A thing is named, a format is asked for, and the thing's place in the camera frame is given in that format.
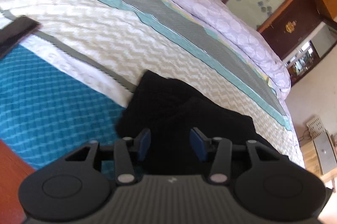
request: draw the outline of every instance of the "cable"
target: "cable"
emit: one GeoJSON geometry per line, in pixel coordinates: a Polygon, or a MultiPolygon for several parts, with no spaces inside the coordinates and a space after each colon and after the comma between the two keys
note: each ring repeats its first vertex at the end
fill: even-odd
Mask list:
{"type": "Polygon", "coordinates": [[[309,139],[311,139],[310,132],[309,132],[309,129],[306,129],[306,130],[303,132],[302,136],[298,139],[298,141],[301,142],[301,141],[303,141],[303,140],[309,140],[309,139]]]}

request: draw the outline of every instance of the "bed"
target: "bed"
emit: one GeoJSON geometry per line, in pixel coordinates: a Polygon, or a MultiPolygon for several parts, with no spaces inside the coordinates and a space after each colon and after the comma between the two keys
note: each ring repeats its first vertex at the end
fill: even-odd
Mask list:
{"type": "Polygon", "coordinates": [[[145,70],[251,116],[304,166],[285,66],[219,0],[0,0],[0,11],[0,28],[20,15],[42,24],[0,62],[0,138],[33,168],[92,139],[112,144],[145,70]]]}

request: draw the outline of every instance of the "black cloth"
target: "black cloth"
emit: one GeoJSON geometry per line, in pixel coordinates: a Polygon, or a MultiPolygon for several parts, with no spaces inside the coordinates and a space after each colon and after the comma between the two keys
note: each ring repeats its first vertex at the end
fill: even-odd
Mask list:
{"type": "Polygon", "coordinates": [[[250,116],[222,108],[187,83],[151,71],[144,73],[116,130],[120,137],[151,130],[151,146],[142,164],[149,174],[207,175],[210,163],[200,163],[189,144],[193,127],[210,138],[228,138],[233,144],[254,139],[273,148],[256,133],[250,116]]]}

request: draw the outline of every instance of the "smartphone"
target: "smartphone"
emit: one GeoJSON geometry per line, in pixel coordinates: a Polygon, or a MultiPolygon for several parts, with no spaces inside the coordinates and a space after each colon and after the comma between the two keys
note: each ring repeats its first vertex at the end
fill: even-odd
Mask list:
{"type": "Polygon", "coordinates": [[[27,16],[20,16],[12,23],[0,29],[0,59],[3,59],[20,41],[41,26],[27,16]]]}

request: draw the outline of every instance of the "dark wooden cabinet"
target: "dark wooden cabinet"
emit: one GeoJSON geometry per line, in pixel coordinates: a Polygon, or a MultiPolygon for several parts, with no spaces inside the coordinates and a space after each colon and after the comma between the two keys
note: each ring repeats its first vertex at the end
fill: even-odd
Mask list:
{"type": "Polygon", "coordinates": [[[261,34],[274,50],[284,59],[321,22],[314,0],[294,0],[261,34]]]}

